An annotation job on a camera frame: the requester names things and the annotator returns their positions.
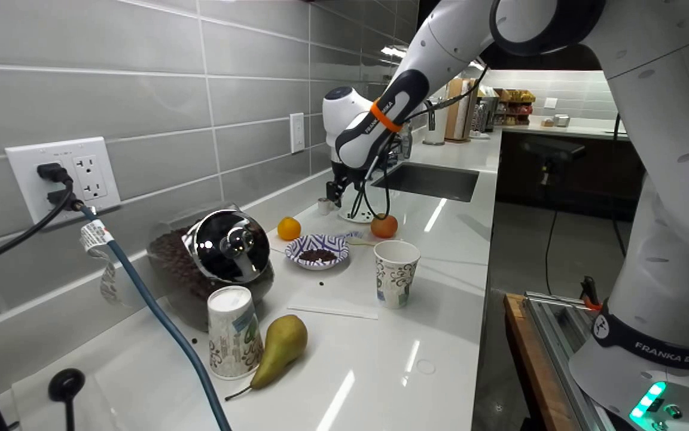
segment metal lid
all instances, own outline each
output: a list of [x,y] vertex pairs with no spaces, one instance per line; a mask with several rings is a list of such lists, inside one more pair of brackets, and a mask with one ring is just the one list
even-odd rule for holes
[[265,230],[238,207],[203,216],[183,235],[199,270],[221,282],[254,282],[271,267]]

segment cable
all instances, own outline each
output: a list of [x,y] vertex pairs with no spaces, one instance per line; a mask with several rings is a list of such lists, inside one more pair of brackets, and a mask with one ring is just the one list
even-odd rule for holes
[[551,282],[551,247],[553,247],[553,237],[556,237],[556,225],[557,225],[557,211],[553,213],[553,223],[551,223],[551,233],[545,237],[545,252],[543,252],[543,284],[545,291],[553,294],[553,282]]
[[485,71],[489,71],[489,66],[485,66],[485,70],[480,71],[480,77],[468,85],[468,91],[464,91],[464,92],[459,92],[459,96],[454,96],[454,97],[447,97],[447,100],[442,100],[442,103],[437,103],[437,104],[431,104],[431,108],[427,108],[427,109],[416,109],[416,113],[412,113],[404,122],[410,122],[410,120],[413,120],[413,118],[419,118],[419,114],[427,114],[427,113],[446,109],[446,108],[459,103],[462,97],[471,96],[473,91],[478,91]]
[[31,225],[29,230],[25,230],[21,235],[13,237],[10,241],[4,241],[0,247],[0,255],[8,254],[10,249],[15,249],[16,243],[21,243],[25,239],[34,237],[39,230],[43,230],[46,225],[50,225],[50,219],[57,217],[57,213],[62,213],[64,207],[70,207],[75,203],[75,193],[71,187],[68,185],[62,191],[62,201],[52,206],[52,211],[49,216],[43,216],[37,225]]
[[[87,223],[96,223],[96,213],[87,206],[82,206],[82,213],[87,217]],[[169,316],[159,307],[155,296],[151,294],[149,284],[144,282],[144,277],[137,272],[137,267],[132,266],[132,261],[128,259],[125,249],[111,237],[108,239],[108,249],[116,254],[116,259],[123,264],[123,267],[128,270],[128,274],[132,277],[132,284],[137,286],[137,291],[141,294],[141,298],[145,301],[145,307],[154,310],[154,316],[159,319],[159,322],[175,338],[175,343],[180,345],[180,349],[184,351],[184,356],[192,362],[201,388],[206,392],[209,406],[215,413],[215,421],[221,425],[221,431],[229,431],[228,417],[223,411],[221,398],[209,377],[206,365],[201,363],[196,349],[189,345],[189,339],[180,333],[180,328],[169,321]]]
[[356,195],[356,198],[364,198],[364,201],[367,201],[367,207],[368,207],[368,213],[370,213],[375,219],[385,219],[385,217],[391,216],[391,180],[388,180],[388,167],[382,167],[382,177],[385,177],[385,213],[375,213],[375,211],[370,207],[367,187],[362,187],[362,189],[358,189],[358,195]]
[[617,227],[614,217],[613,217],[613,233],[614,233],[617,247],[623,249],[623,255],[626,255],[626,243],[624,243],[623,230]]
[[623,113],[614,114],[614,125],[613,125],[613,140],[617,140],[617,130],[623,125]]

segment power cord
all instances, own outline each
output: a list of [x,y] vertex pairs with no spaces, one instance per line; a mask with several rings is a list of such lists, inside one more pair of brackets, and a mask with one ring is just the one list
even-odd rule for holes
[[617,239],[623,255],[626,255],[626,243],[624,243],[623,230],[617,227],[614,217],[613,217],[613,233],[614,233],[614,239]]
[[39,169],[39,175],[49,175],[46,180],[50,182],[62,182],[64,189],[52,191],[50,201],[52,201],[52,211],[49,216],[43,216],[37,225],[31,225],[29,230],[25,230],[21,235],[13,237],[10,241],[0,243],[0,255],[8,254],[10,249],[19,247],[25,239],[34,237],[37,233],[41,233],[46,225],[50,225],[50,219],[55,219],[62,211],[75,207],[76,206],[76,195],[75,195],[75,180],[68,177],[68,169],[59,167],[57,162],[43,165]]
[[221,425],[221,431],[229,431],[228,417],[223,411],[218,391],[212,388],[209,371],[203,365],[203,362],[199,359],[196,349],[189,345],[189,339],[180,333],[180,328],[172,322],[172,319],[159,307],[155,296],[151,294],[149,284],[144,282],[144,277],[137,272],[137,267],[132,266],[129,255],[125,254],[125,249],[112,239],[112,235],[105,230],[105,225],[96,217],[96,213],[87,206],[82,206],[82,213],[88,223],[88,227],[93,230],[93,235],[105,237],[105,247],[116,254],[116,259],[123,264],[123,267],[128,270],[132,284],[137,286],[137,291],[141,294],[141,298],[145,301],[145,307],[151,308],[151,313],[159,319],[159,322],[172,336],[172,339],[180,345],[180,349],[184,351],[184,356],[192,362],[201,388],[206,392],[209,406]]
[[358,193],[354,195],[354,206],[358,207],[362,201],[367,203],[368,213],[375,217],[375,219],[385,219],[391,216],[391,177],[388,177],[388,167],[382,167],[382,177],[385,177],[385,213],[375,213],[370,201],[368,201],[368,193],[367,193],[367,185],[358,187]]
[[437,104],[416,109],[416,113],[412,113],[404,122],[410,122],[410,120],[413,120],[413,118],[419,118],[419,114],[427,114],[427,113],[446,109],[446,108],[459,103],[462,97],[468,97],[471,92],[478,91],[478,85],[480,85],[480,80],[483,80],[485,75],[489,75],[489,66],[485,66],[485,70],[480,71],[480,77],[468,85],[468,91],[464,91],[464,92],[459,92],[459,96],[454,96],[454,97],[447,97],[447,100],[442,100],[442,103],[437,103]]
[[75,195],[75,180],[70,177],[70,173],[59,165],[59,162],[49,162],[49,165],[39,165],[37,167],[39,177],[49,180],[49,182],[59,182],[64,185],[64,189],[59,191],[50,191],[49,201],[52,203],[52,211],[39,219],[34,227],[29,227],[27,233],[16,235],[15,239],[10,239],[8,243],[0,247],[0,254],[15,249],[16,243],[21,243],[25,239],[34,237],[39,230],[43,230],[50,219],[57,217],[57,213],[62,211],[82,211],[84,217],[88,219],[84,225],[84,230],[90,230],[93,235],[104,237],[108,249],[117,255],[117,261],[123,264],[123,267],[128,270],[128,274],[132,277],[132,284],[137,286],[137,291],[141,294],[141,298],[145,301],[145,307],[154,310],[154,316],[160,321],[160,325],[175,338],[175,343],[180,345],[180,349],[187,353],[187,359],[192,362],[201,388],[206,392],[209,406],[215,413],[215,421],[221,425],[221,431],[233,431],[228,424],[228,417],[223,411],[221,398],[209,377],[206,365],[201,363],[196,349],[189,345],[189,339],[180,333],[180,328],[167,319],[167,313],[159,307],[155,296],[151,294],[149,284],[141,279],[141,274],[137,272],[137,267],[132,266],[129,255],[125,254],[125,249],[111,237],[111,233],[105,230],[105,225],[96,217],[96,213],[90,207],[84,206],[82,198]]
[[557,213],[553,213],[551,233],[545,237],[545,249],[543,249],[543,284],[545,291],[553,294],[553,282],[551,282],[551,249],[553,249],[553,237],[556,237],[556,225],[557,225]]

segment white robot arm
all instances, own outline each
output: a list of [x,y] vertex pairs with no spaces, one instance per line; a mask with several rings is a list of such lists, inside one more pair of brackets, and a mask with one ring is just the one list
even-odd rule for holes
[[570,371],[638,428],[689,428],[689,3],[441,0],[378,100],[326,96],[334,175],[364,180],[410,113],[489,42],[537,55],[578,40],[604,65],[649,182],[624,267]]

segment kitchen counter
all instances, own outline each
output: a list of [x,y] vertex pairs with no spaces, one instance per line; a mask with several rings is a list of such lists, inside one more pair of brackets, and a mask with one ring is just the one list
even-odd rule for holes
[[[613,140],[614,120],[571,118],[567,127],[545,127],[545,118],[531,114],[531,125],[506,125],[507,134],[551,134],[551,136],[577,136],[577,138],[608,138]],[[629,140],[624,125],[620,127],[617,140]]]
[[[478,182],[471,201],[393,191],[397,237],[422,249],[406,308],[375,298],[368,225],[321,211],[313,195],[296,213],[305,233],[351,239],[349,261],[327,272],[287,264],[287,241],[269,230],[275,279],[258,304],[260,325],[296,313],[309,328],[309,349],[275,385],[223,403],[233,428],[471,428],[498,156],[500,134],[413,145],[412,160],[478,169]],[[175,301],[167,308],[209,363],[206,328],[189,325]],[[149,310],[15,382],[25,431],[62,428],[64,410],[46,398],[46,382],[68,365],[88,375],[75,403],[76,428],[215,428],[192,365]],[[212,377],[223,398],[246,380]]]

